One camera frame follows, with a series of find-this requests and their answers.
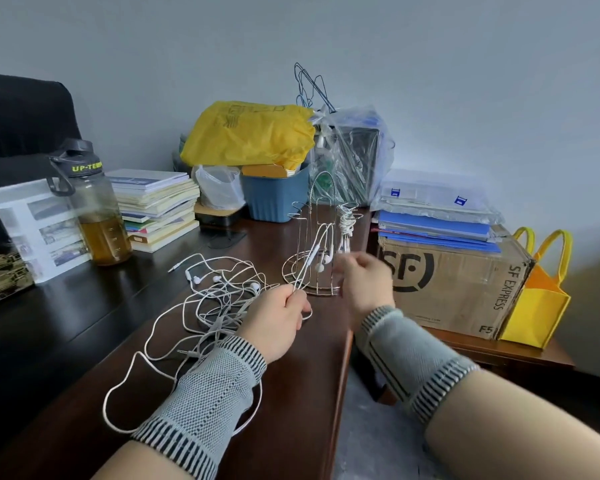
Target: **gray floor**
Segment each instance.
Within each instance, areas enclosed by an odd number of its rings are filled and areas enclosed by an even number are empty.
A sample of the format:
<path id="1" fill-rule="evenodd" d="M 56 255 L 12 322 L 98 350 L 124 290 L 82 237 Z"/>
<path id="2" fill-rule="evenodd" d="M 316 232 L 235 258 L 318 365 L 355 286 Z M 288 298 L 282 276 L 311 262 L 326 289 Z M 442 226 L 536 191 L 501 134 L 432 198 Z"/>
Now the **gray floor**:
<path id="1" fill-rule="evenodd" d="M 375 403 L 352 369 L 342 410 L 334 480 L 452 480 L 427 453 L 422 428 L 400 406 Z"/>

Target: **hand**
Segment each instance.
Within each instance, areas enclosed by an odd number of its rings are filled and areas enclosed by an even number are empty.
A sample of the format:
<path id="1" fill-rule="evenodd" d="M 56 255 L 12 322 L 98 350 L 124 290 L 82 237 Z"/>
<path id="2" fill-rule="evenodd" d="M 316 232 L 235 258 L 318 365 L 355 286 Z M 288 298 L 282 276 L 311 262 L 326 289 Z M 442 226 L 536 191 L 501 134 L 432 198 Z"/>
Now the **hand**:
<path id="1" fill-rule="evenodd" d="M 336 254 L 333 271 L 344 274 L 340 292 L 353 318 L 352 330 L 378 306 L 395 306 L 391 269 L 371 254 Z"/>
<path id="2" fill-rule="evenodd" d="M 294 291 L 292 285 L 278 286 L 254 300 L 236 335 L 271 363 L 287 353 L 302 327 L 302 312 L 310 311 L 304 291 Z"/>

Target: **stack of books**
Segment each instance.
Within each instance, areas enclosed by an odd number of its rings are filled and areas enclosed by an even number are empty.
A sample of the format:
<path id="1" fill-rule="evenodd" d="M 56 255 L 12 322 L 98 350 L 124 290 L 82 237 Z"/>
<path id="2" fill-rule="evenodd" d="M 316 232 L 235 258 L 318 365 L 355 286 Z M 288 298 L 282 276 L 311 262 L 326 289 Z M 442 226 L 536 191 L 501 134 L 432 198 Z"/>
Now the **stack of books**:
<path id="1" fill-rule="evenodd" d="M 107 172 L 131 247 L 152 253 L 200 224 L 198 185 L 186 173 L 120 169 Z"/>
<path id="2" fill-rule="evenodd" d="M 488 224 L 445 221 L 426 216 L 397 214 L 381 210 L 378 215 L 380 236 L 394 241 L 431 244 L 446 248 L 499 253 L 498 236 Z"/>

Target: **cardboard box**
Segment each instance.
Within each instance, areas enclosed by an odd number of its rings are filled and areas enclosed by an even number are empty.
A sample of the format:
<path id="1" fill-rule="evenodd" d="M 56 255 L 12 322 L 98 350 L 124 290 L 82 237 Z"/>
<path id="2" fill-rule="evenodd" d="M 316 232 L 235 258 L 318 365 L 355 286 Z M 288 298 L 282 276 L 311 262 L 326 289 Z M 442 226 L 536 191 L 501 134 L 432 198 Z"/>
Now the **cardboard box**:
<path id="1" fill-rule="evenodd" d="M 495 339 L 534 265 L 506 234 L 499 254 L 380 237 L 396 306 L 420 325 Z"/>

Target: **yellow plastic bag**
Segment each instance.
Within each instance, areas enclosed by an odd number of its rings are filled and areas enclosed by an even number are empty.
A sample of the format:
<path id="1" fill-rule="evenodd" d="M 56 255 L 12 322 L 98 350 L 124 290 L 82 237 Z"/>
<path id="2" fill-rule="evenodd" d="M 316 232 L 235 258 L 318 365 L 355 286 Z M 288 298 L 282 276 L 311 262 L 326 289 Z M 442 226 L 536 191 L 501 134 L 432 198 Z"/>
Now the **yellow plastic bag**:
<path id="1" fill-rule="evenodd" d="M 313 147 L 313 110 L 216 101 L 196 121 L 180 158 L 193 165 L 263 165 L 295 170 Z"/>
<path id="2" fill-rule="evenodd" d="M 523 232 L 527 233 L 527 250 L 533 250 L 534 234 L 531 229 L 520 227 L 514 237 L 519 238 Z M 549 246 L 560 236 L 563 245 L 558 273 L 549 276 L 539 262 Z M 534 255 L 536 266 L 531 270 L 522 288 L 518 302 L 500 336 L 501 340 L 510 340 L 542 349 L 547 346 L 571 300 L 571 297 L 560 288 L 560 284 L 567 276 L 572 247 L 573 238 L 565 230 L 554 231 L 540 245 Z"/>

